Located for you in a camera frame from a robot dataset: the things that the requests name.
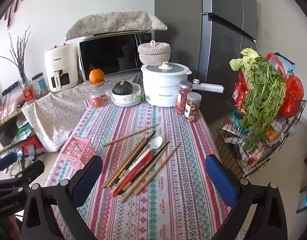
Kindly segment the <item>bamboo chopstick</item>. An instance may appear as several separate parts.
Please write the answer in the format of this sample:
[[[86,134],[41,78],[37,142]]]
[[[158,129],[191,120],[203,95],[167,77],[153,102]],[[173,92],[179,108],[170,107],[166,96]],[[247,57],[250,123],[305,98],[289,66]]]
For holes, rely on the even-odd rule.
[[[134,162],[136,157],[141,152],[143,146],[147,143],[148,137],[145,138],[141,144],[136,148],[136,150],[132,153],[132,155],[127,159],[127,161],[122,165],[121,168],[118,169],[118,171],[115,173],[115,175],[109,180],[109,182],[106,184],[105,187],[111,187],[115,180],[123,173],[123,171],[126,171],[128,167]]]
[[[157,159],[146,169],[146,171],[138,177],[138,179],[135,181],[135,183],[129,188],[128,192],[124,195],[124,197],[121,199],[121,203],[124,203],[128,197],[133,193],[133,191],[138,187],[138,185],[142,182],[142,180],[147,176],[147,174],[150,172],[150,170],[153,168],[153,166],[159,161],[162,154],[165,152],[165,150],[160,153],[157,157]]]
[[[101,185],[101,187],[104,189],[105,187],[107,187],[108,183],[113,180],[114,176],[119,173],[119,171],[124,168],[124,165],[131,159],[131,157],[136,153],[136,151],[140,148],[140,146],[143,145],[143,143],[145,142],[145,140],[148,137],[143,138],[138,144],[137,146],[132,150],[132,152],[123,160],[123,162],[116,168],[115,171],[112,172],[112,174],[109,176],[109,178]]]
[[[145,183],[135,192],[135,195],[139,195],[143,189],[147,187],[147,185],[150,183],[150,181],[155,178],[155,176],[159,173],[159,171],[165,166],[165,164],[168,162],[168,160],[173,156],[173,154],[177,151],[181,143],[179,142],[176,147],[172,150],[172,152],[166,157],[166,159],[161,163],[161,165],[158,166],[158,168],[153,172],[151,176],[145,181]]]

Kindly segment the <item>pink lattice utensil holder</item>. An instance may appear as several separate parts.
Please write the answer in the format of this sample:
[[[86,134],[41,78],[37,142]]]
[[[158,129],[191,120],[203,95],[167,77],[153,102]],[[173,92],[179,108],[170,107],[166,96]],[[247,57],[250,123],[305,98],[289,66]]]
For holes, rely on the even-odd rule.
[[[89,160],[96,155],[89,138],[72,137],[63,146],[60,155],[64,157],[75,170],[85,167]]]

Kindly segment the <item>black chopstick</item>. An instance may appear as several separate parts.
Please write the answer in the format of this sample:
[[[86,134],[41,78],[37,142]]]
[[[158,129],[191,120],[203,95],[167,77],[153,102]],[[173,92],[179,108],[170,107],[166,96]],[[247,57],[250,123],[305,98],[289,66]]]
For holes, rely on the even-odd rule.
[[[137,174],[135,174],[130,179],[130,181],[117,193],[117,195],[123,194],[130,187],[130,185],[134,183],[138,179],[138,177],[141,176],[146,171],[146,169],[157,159],[158,155],[165,150],[168,144],[169,141],[148,161],[147,164],[143,166],[143,168]]]
[[[122,170],[122,172],[119,174],[119,176],[114,180],[115,184],[119,183],[123,176],[125,176],[129,170],[129,168],[136,162],[136,160],[142,155],[144,152],[145,146],[148,144],[148,142],[151,140],[151,138],[154,136],[156,131],[153,131],[153,133],[148,137],[148,139],[145,140],[142,146],[140,146],[140,149],[136,151],[136,155],[132,157],[131,161],[127,164],[127,166]]]

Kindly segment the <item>red chopstick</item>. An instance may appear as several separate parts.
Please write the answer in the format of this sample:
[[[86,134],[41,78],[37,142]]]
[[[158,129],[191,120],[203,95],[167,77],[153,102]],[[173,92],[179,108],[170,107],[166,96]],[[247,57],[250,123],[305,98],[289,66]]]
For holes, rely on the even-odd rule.
[[[123,182],[113,191],[112,197],[116,197],[117,193],[130,181],[130,179],[140,170],[140,168],[145,165],[152,157],[153,153],[150,153],[138,164],[134,170],[132,170],[123,180]]]

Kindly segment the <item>white plastic spoon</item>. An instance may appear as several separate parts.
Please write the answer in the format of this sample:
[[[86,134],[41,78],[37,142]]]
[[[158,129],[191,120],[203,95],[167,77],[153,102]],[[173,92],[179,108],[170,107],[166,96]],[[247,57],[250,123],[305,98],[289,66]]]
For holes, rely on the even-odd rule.
[[[150,146],[149,148],[146,149],[146,151],[144,153],[142,153],[140,155],[140,157],[128,168],[128,170],[124,173],[124,175],[120,178],[119,181],[117,181],[117,186],[119,186],[124,178],[132,171],[135,169],[135,167],[141,163],[141,161],[150,153],[151,150],[155,150],[158,149],[163,142],[163,137],[159,136],[154,138],[151,142],[150,142]]]

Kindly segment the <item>light wooden chopstick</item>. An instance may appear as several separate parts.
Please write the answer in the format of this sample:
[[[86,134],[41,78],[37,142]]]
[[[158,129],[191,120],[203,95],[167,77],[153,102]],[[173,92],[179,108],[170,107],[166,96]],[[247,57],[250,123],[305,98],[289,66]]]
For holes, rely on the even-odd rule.
[[[116,140],[107,142],[107,143],[103,144],[103,146],[106,147],[106,146],[109,146],[109,145],[111,145],[111,144],[115,144],[116,142],[120,142],[120,141],[122,141],[122,140],[128,139],[129,137],[133,137],[133,136],[135,136],[135,135],[137,135],[137,134],[140,134],[140,133],[142,133],[142,132],[145,132],[145,131],[147,131],[147,130],[149,130],[149,129],[152,129],[152,128],[154,128],[154,127],[157,127],[157,126],[159,126],[159,125],[160,125],[160,124],[155,124],[155,125],[153,125],[153,126],[150,126],[150,127],[141,129],[141,130],[139,130],[139,131],[130,133],[130,134],[124,136],[124,137],[121,137],[121,138],[118,138],[118,139],[116,139]]]

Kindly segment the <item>floral white cabinet cloth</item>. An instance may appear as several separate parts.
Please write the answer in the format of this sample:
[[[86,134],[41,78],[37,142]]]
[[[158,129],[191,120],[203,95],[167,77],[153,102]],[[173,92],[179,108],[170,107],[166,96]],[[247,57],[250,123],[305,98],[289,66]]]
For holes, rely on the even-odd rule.
[[[58,151],[72,136],[90,138],[97,151],[119,135],[144,127],[146,103],[119,107],[109,100],[93,107],[91,86],[84,82],[46,96],[22,108],[22,113],[48,152]]]

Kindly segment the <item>black power strip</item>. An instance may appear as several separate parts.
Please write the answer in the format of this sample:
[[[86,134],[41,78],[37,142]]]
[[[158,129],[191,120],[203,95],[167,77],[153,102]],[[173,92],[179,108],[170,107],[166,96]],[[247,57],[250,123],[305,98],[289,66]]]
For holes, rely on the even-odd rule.
[[[14,82],[11,86],[9,86],[8,88],[6,88],[2,93],[1,96],[4,97],[8,94],[11,94],[14,90],[20,88],[20,81],[16,81]]]

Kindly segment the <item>red label nut jar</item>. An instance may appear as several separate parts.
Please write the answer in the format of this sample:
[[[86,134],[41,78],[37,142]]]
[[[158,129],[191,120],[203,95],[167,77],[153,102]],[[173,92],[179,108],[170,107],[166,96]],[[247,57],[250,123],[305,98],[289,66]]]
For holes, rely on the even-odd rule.
[[[25,102],[30,105],[35,101],[35,94],[33,90],[32,81],[27,81],[22,84],[22,94],[24,97]]]

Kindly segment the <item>blue label plastic jar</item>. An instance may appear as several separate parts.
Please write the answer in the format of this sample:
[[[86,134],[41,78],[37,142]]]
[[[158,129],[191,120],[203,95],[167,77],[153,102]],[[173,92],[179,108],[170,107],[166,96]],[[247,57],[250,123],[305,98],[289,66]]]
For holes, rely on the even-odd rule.
[[[32,86],[36,99],[39,99],[49,93],[43,72],[40,72],[32,77]]]

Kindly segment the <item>glass jar with tomatoes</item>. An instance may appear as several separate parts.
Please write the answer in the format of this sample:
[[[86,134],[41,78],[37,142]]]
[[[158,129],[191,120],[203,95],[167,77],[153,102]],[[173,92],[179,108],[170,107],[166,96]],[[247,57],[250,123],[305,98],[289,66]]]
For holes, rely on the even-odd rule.
[[[97,83],[90,83],[90,100],[95,108],[103,107],[111,99],[110,81],[102,80]]]

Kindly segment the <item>vase with dry branches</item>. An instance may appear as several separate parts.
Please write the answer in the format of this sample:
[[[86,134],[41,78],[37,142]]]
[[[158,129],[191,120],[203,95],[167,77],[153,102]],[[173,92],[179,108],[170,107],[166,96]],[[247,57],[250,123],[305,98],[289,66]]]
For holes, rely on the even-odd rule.
[[[25,49],[28,43],[28,39],[30,36],[30,27],[27,28],[25,31],[24,35],[22,37],[17,37],[16,41],[16,46],[13,45],[13,42],[11,40],[11,35],[9,34],[9,39],[10,39],[10,54],[11,54],[11,59],[0,56],[0,58],[3,58],[12,64],[14,64],[17,67],[17,70],[20,75],[20,82],[21,86],[24,86],[27,82],[28,79],[25,74]]]

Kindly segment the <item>white air fryer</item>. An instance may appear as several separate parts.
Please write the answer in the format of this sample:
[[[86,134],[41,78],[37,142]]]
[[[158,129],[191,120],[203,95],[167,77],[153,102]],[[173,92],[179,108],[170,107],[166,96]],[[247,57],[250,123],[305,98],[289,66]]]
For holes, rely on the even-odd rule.
[[[78,51],[75,44],[55,46],[45,51],[44,59],[51,92],[60,92],[78,84]]]

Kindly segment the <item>orange tangerine on jar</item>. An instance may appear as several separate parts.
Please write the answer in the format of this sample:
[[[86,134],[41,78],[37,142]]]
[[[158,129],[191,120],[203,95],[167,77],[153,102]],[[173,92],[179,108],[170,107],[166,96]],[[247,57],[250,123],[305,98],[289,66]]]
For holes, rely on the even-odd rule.
[[[103,81],[105,73],[92,65],[90,65],[90,73],[89,73],[89,80],[90,83],[99,83],[100,81]]]

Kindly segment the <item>leafy green vegetables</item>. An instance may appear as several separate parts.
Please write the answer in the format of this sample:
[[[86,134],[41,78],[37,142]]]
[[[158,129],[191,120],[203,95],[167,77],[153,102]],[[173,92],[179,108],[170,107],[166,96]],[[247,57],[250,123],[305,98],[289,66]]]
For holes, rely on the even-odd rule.
[[[229,65],[233,71],[240,70],[252,84],[244,99],[246,113],[241,121],[241,127],[248,129],[243,148],[252,151],[277,116],[284,102],[286,85],[281,72],[254,49],[245,48],[240,54],[242,57],[230,60]]]

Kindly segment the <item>red plastic bag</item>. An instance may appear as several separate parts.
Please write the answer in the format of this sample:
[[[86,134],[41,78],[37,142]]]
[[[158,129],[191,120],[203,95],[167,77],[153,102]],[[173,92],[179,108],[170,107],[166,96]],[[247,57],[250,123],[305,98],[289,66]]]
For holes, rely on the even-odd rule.
[[[304,98],[303,84],[300,78],[295,76],[295,63],[281,55],[279,52],[268,53],[266,61],[268,61],[277,71],[281,72],[286,85],[284,102],[278,113],[284,118],[293,117],[299,110],[301,101]]]

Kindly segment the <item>dark green squash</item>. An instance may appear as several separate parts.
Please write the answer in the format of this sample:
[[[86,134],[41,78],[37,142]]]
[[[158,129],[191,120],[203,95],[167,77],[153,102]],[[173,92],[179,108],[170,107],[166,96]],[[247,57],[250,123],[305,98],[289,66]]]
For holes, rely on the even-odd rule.
[[[133,87],[128,81],[122,80],[114,85],[112,92],[116,95],[129,95],[132,94]]]

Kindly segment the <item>red Chinese knot decoration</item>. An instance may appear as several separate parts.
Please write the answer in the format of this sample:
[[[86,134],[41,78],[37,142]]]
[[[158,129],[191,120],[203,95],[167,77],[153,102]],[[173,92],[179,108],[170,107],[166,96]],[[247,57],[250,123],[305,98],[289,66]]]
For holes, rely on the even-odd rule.
[[[4,14],[3,20],[7,22],[7,30],[11,27],[11,17],[15,14],[18,10],[19,3],[23,0],[15,0],[7,9]]]

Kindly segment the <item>jar of red snacks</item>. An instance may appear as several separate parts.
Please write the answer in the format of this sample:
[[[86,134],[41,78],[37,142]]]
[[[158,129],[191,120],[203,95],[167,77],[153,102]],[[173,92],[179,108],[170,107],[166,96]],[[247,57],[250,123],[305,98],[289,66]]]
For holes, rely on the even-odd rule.
[[[188,93],[192,91],[192,83],[189,81],[180,81],[178,87],[176,110],[179,115],[183,115],[185,111],[186,98]]]

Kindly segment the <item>black microwave oven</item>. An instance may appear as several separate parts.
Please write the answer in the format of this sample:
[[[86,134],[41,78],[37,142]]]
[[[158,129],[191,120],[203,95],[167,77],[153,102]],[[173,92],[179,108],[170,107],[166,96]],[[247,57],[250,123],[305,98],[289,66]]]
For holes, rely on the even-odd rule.
[[[94,69],[105,75],[141,68],[138,46],[149,43],[152,32],[132,31],[96,35],[79,43],[81,71],[85,80]]]

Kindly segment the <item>white electric cooking pot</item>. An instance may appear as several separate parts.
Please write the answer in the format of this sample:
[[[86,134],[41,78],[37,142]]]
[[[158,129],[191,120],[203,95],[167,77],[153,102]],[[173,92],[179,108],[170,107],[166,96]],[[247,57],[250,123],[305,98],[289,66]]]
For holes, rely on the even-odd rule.
[[[188,81],[191,70],[179,63],[163,62],[161,66],[154,67],[142,65],[143,89],[145,100],[158,107],[175,107],[178,99],[179,83],[185,82],[194,90],[223,93],[224,87],[209,83],[201,83],[194,79]]]

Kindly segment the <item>woven lidded basket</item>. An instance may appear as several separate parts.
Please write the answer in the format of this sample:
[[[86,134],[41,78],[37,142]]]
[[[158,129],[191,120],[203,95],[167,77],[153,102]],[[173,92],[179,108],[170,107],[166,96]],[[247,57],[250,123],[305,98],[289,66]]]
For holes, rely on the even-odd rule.
[[[163,62],[169,62],[171,46],[168,43],[151,40],[138,46],[138,53],[142,64],[159,67]]]

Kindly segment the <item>floral cloth microwave cover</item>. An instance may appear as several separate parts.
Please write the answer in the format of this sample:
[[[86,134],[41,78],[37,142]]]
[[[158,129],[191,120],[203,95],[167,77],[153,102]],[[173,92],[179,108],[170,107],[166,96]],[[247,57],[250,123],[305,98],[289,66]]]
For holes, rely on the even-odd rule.
[[[106,12],[91,14],[75,22],[66,33],[66,40],[122,31],[166,31],[168,27],[155,15],[145,11]]]

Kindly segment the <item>grey refrigerator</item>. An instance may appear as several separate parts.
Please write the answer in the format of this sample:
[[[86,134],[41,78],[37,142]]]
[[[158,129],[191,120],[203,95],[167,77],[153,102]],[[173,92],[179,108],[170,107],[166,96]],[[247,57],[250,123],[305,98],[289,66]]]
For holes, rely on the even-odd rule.
[[[244,48],[256,48],[256,0],[154,0],[154,13],[168,28],[154,37],[170,44],[171,61],[187,66],[190,79],[224,88],[202,93],[205,121],[229,113],[236,78],[229,62]]]

